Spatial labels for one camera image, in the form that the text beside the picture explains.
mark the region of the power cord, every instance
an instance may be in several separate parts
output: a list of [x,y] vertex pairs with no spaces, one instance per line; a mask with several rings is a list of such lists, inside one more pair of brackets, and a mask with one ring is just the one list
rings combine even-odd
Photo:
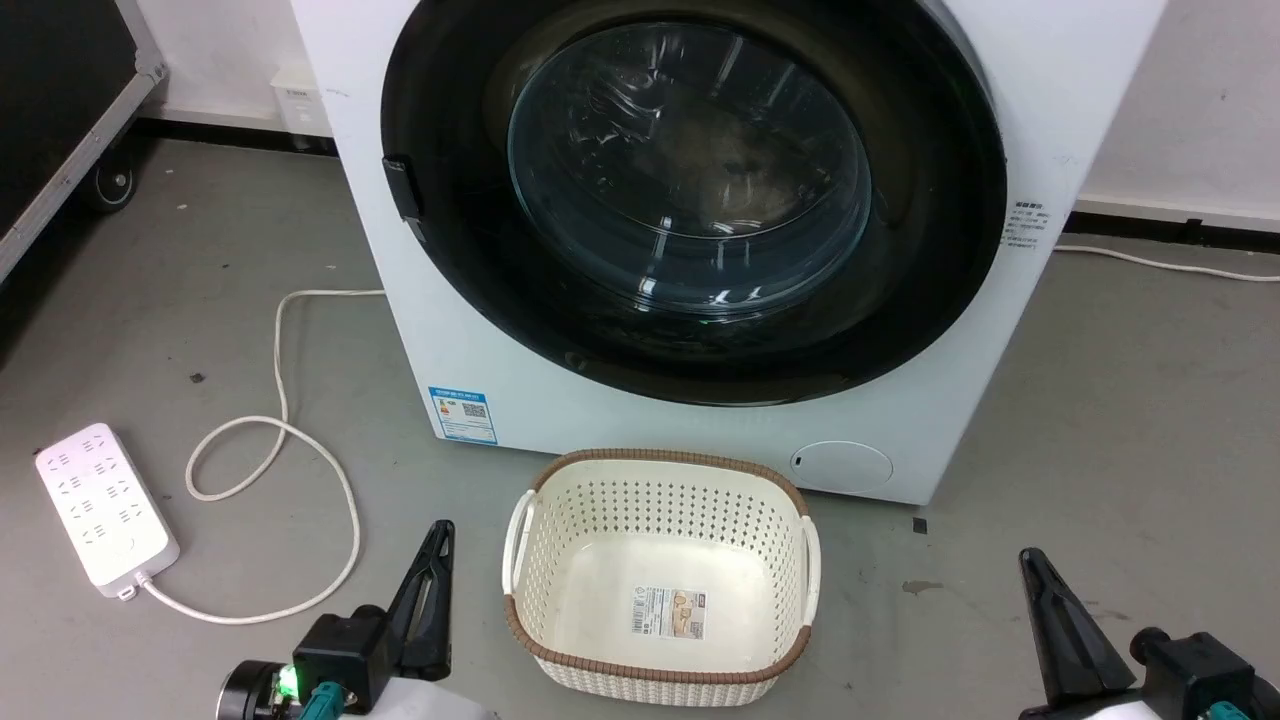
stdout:
[[1171,263],[1158,263],[1156,260],[1147,260],[1146,258],[1137,258],[1134,255],[1128,255],[1125,252],[1107,250],[1106,247],[1092,247],[1088,245],[1059,245],[1053,250],[1056,250],[1057,252],[1087,252],[1089,255],[1106,255],[1107,258],[1115,258],[1117,260],[1137,263],[1139,265],[1146,265],[1148,268],[1158,268],[1161,270],[1176,270],[1179,273],[1198,273],[1201,275],[1213,275],[1215,278],[1226,278],[1231,281],[1245,281],[1253,283],[1280,282],[1280,275],[1244,275],[1240,273],[1229,273],[1226,270],[1217,270],[1213,268],[1201,268],[1199,265],[1174,265]]
[[[186,473],[187,492],[189,492],[192,497],[202,502],[218,502],[219,500],[227,500],[228,497],[232,497],[233,495],[253,484],[253,480],[261,477],[262,473],[265,473],[266,469],[271,466],[271,462],[275,461],[275,456],[280,454],[280,447],[284,446],[284,438],[287,436],[292,434],[298,439],[301,439],[302,442],[314,447],[315,451],[319,452],[321,457],[329,461],[329,465],[333,466],[334,474],[338,475],[338,483],[342,484],[342,492],[347,497],[347,510],[351,512],[351,556],[347,557],[347,564],[343,566],[342,571],[338,573],[338,577],[332,583],[329,583],[329,587],[320,591],[319,594],[316,594],[315,597],[312,597],[306,602],[294,605],[293,607],[287,607],[284,610],[276,610],[275,612],[266,612],[262,615],[252,615],[248,618],[223,618],[221,615],[210,615],[209,612],[201,612],[200,610],[195,610],[192,607],[188,607],[178,602],[177,600],[161,592],[160,588],[155,587],[155,583],[151,580],[148,575],[146,575],[145,573],[138,573],[136,578],[138,584],[142,585],[142,588],[146,589],[148,593],[155,596],[156,600],[177,610],[178,612],[182,612],[183,615],[195,618],[196,620],[204,620],[206,623],[215,623],[219,625],[253,625],[257,623],[279,620],[280,618],[288,618],[289,615],[297,615],[298,612],[308,610],[323,602],[330,594],[333,594],[334,591],[337,591],[342,585],[342,583],[347,580],[347,577],[351,575],[352,569],[355,569],[356,566],[356,560],[360,557],[360,514],[356,511],[356,496],[351,492],[351,482],[347,479],[347,473],[342,469],[342,465],[338,462],[338,459],[334,457],[332,452],[325,450],[325,447],[320,445],[319,441],[316,441],[307,433],[300,430],[297,427],[289,424],[289,398],[284,395],[284,378],[280,374],[280,325],[284,319],[285,305],[288,305],[289,301],[296,300],[298,297],[317,297],[317,296],[372,297],[372,296],[385,296],[385,295],[387,292],[381,290],[301,290],[298,292],[291,292],[289,295],[284,296],[284,300],[282,300],[280,304],[275,307],[275,341],[274,341],[275,389],[280,395],[280,416],[269,418],[266,415],[246,415],[243,418],[236,418],[234,420],[223,423],[221,425],[214,428],[211,433],[205,436],[205,439],[200,441],[200,445],[196,446],[196,450],[191,452],[191,459],[187,460],[187,473]],[[266,454],[266,459],[262,460],[262,462],[257,466],[256,470],[253,470],[247,478],[241,480],[239,484],[237,484],[232,489],[214,495],[206,495],[196,489],[196,482],[193,478],[196,461],[200,460],[201,454],[205,452],[205,448],[209,447],[209,443],[212,442],[214,438],[216,438],[218,436],[223,434],[224,432],[234,427],[248,425],[248,424],[275,425],[276,428],[280,429],[279,434],[275,437],[275,445],[271,447],[271,451]]]

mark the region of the black baseboard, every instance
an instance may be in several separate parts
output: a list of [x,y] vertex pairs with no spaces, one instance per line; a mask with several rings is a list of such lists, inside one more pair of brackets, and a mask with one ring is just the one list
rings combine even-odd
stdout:
[[[275,150],[279,152],[301,152],[329,158],[338,156],[338,147],[332,138],[296,136],[269,129],[230,128],[140,118],[133,123],[129,132],[142,137],[187,140],[191,142]],[[1206,225],[1196,219],[1187,220],[1185,223],[1170,223],[1165,220],[1101,215],[1097,213],[1071,213],[1066,219],[1066,228],[1062,232],[1133,237],[1178,245],[1202,245],[1206,247],[1280,254],[1280,233],[1220,228]]]
[[302,155],[338,156],[338,146],[333,138],[289,135],[282,131],[232,128],[206,126],[204,123],[184,123],[161,120],[159,118],[138,118],[129,128],[140,137],[160,137],[165,140],[186,140],[209,145],[229,145],[251,150],[274,150],[278,152],[300,152]]
[[1198,219],[1190,219],[1185,223],[1170,223],[1167,220],[1146,220],[1119,215],[1100,215],[1097,213],[1071,213],[1066,219],[1066,227],[1062,232],[1133,237],[1176,245],[1201,245],[1204,247],[1280,254],[1280,233],[1220,228],[1206,225]]

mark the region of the gray floor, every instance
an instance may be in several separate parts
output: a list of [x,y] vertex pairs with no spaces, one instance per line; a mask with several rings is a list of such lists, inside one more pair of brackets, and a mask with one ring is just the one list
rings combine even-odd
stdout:
[[[1280,256],[1111,242],[1280,273]],[[329,468],[293,442],[248,492],[205,505],[183,466],[221,421],[276,413],[282,296],[376,286],[337,161],[159,146],[132,206],[96,227],[0,368],[5,716],[201,717],[238,661],[287,657],[315,612],[221,628],[150,597],[100,597],[31,457],[109,423],[182,543],[166,591],[223,614],[292,605],[347,553]],[[1280,676],[1280,630],[1262,615],[1280,591],[1276,318],[1276,286],[1055,258],[933,505],[810,498],[826,556],[814,641],[764,700],[723,715],[1016,716],[1041,700],[1015,565],[1028,544],[1117,646],[1147,624],[1210,630]],[[508,720],[695,715],[562,689],[515,644],[502,527],[548,459],[434,439],[384,301],[311,300],[287,325],[296,421],[342,459],[366,523],[360,565],[323,610],[389,601],[431,520],[451,518],[448,688]],[[228,487],[270,439],[218,443],[201,486]],[[916,512],[928,536],[911,532]]]

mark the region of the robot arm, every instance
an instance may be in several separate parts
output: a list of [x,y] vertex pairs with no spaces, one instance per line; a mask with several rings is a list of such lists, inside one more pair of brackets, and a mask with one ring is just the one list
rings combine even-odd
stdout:
[[453,523],[431,527],[389,610],[325,614],[293,664],[246,660],[227,676],[218,720],[494,720],[433,684],[451,671]]
[[1137,678],[1044,552],[1018,559],[1048,701],[1020,720],[1280,720],[1275,687],[1208,633],[1140,630],[1129,655],[1147,676],[1132,689]]

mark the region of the green led light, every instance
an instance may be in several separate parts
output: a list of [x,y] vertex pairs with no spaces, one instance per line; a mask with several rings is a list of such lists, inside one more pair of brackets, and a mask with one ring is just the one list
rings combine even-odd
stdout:
[[275,689],[285,697],[298,696],[298,670],[292,665],[280,669],[280,675],[275,679]]

